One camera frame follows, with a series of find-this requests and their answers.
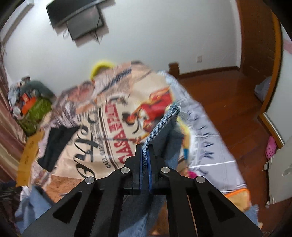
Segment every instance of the wall-mounted tv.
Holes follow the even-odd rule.
[[[52,27],[60,26],[76,14],[105,0],[54,0],[47,5]]]
[[[86,33],[102,27],[103,19],[97,6],[90,7],[66,22],[67,28],[73,40]]]

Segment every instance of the jeans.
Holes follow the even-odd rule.
[[[165,195],[154,196],[149,193],[147,149],[152,144],[156,156],[164,159],[165,165],[175,169],[183,141],[176,117],[179,108],[173,104],[156,125],[143,145],[143,178],[139,196],[126,196],[120,220],[119,237],[144,237],[155,224],[159,211],[166,200]]]

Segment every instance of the white wall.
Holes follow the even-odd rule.
[[[281,29],[283,39],[292,43],[283,26]],[[266,114],[286,142],[292,136],[292,54],[287,50],[283,50],[278,84]]]
[[[109,0],[111,6],[102,5],[109,32],[100,44],[91,36],[77,43],[63,39],[50,26],[50,1],[35,0],[8,39],[4,59],[12,81],[30,75],[59,94],[88,79],[102,59],[116,64],[138,59],[155,70],[177,61],[186,73],[236,66],[241,56],[235,0]]]

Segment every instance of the wall outlet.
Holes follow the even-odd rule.
[[[202,62],[202,55],[199,55],[199,56],[197,57],[197,62]]]

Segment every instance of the light blue cloth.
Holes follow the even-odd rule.
[[[163,116],[159,123],[152,130],[150,135],[147,137],[143,145],[143,174],[145,173],[145,168],[148,160],[148,145],[155,139],[155,137],[161,132],[161,129],[165,127],[173,118],[177,118],[180,112],[179,107],[176,103],[173,103],[168,112]]]
[[[244,214],[256,225],[258,225],[258,205],[253,205]]]
[[[33,186],[30,195],[20,202],[15,212],[15,224],[21,234],[32,222],[52,207],[52,203],[44,195],[45,193],[40,187]]]

